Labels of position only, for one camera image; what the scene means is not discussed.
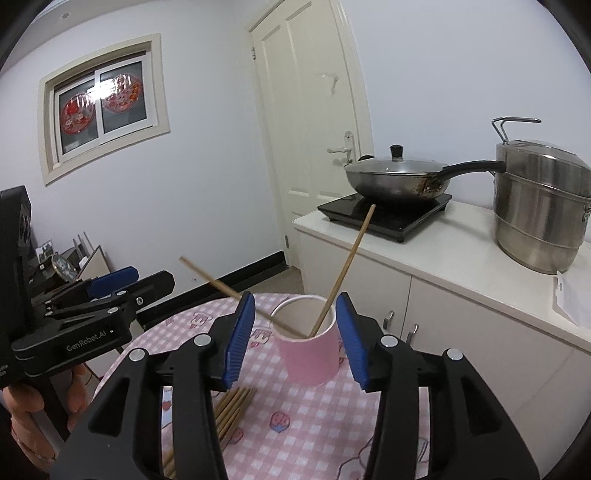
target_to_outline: pan lid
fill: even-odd
[[[392,157],[375,158],[361,157],[359,161],[345,165],[345,170],[352,173],[368,173],[378,175],[416,175],[437,173],[446,164],[421,158],[404,157],[401,145],[390,147]]]

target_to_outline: hand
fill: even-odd
[[[71,413],[68,419],[70,431],[74,429],[78,418],[88,405],[85,386],[82,382],[82,375],[87,373],[88,370],[84,365],[72,368],[72,385],[67,395],[67,407]],[[6,387],[3,395],[6,407],[12,416],[12,436],[27,458],[37,468],[47,472],[56,454],[31,417],[31,413],[44,408],[41,394],[29,385],[17,384]]]

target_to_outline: pink paper cup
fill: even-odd
[[[302,295],[281,303],[272,313],[279,321],[306,335],[318,320],[326,298]],[[339,370],[339,330],[331,306],[314,338],[299,339],[281,327],[271,326],[275,344],[290,381],[315,387],[330,381]]]

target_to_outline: window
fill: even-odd
[[[159,35],[79,59],[44,78],[40,92],[46,184],[103,155],[170,132]]]

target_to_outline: cabinet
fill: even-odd
[[[300,234],[300,266],[304,291],[327,297],[335,284],[349,251],[311,235]],[[357,255],[340,291],[347,292],[361,315],[375,318],[380,325],[394,317],[388,331],[400,336],[407,308],[411,276]]]
[[[447,290],[413,278],[402,338],[441,355],[461,350],[512,416],[572,353],[565,343]]]

